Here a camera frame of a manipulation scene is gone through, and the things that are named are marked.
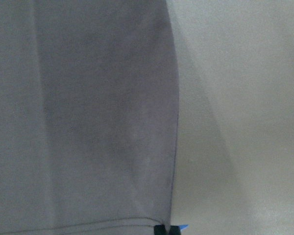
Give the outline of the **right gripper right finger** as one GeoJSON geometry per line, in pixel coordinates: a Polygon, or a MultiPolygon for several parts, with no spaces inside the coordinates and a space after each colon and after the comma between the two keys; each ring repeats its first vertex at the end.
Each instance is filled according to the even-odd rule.
{"type": "Polygon", "coordinates": [[[179,226],[171,225],[168,235],[181,235],[181,229],[179,226]]]}

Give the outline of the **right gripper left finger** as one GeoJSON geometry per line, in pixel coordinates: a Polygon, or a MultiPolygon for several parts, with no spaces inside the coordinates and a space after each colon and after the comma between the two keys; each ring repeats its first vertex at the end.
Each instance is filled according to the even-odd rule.
{"type": "Polygon", "coordinates": [[[165,225],[155,225],[153,227],[154,235],[167,235],[167,230],[165,225]]]}

